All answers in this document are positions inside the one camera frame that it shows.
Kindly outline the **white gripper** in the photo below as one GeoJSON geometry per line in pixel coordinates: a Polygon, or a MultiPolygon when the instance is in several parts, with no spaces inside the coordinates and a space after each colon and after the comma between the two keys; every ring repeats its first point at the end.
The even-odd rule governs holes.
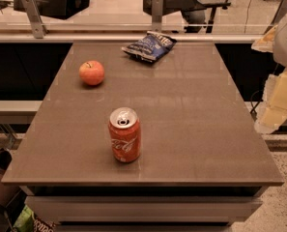
{"type": "Polygon", "coordinates": [[[280,75],[269,75],[263,101],[258,105],[254,128],[258,133],[270,134],[287,120],[287,14],[277,27],[256,40],[251,48],[259,52],[273,52],[274,61],[286,67],[280,75]]]}

